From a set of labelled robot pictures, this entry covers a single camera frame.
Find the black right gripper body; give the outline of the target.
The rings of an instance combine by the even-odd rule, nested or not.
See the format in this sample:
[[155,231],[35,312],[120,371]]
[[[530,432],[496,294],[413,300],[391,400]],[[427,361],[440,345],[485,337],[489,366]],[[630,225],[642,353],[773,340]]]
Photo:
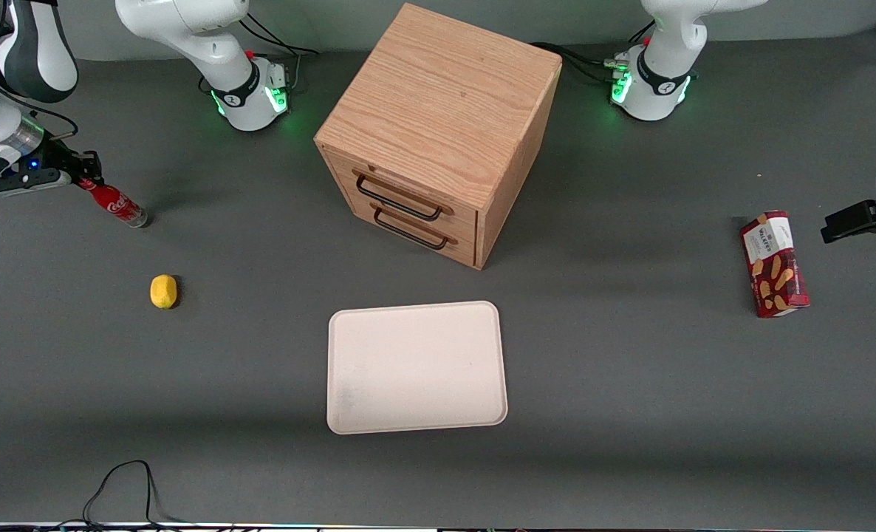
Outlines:
[[36,149],[36,161],[39,184],[73,183],[81,178],[81,158],[62,140],[45,140]]

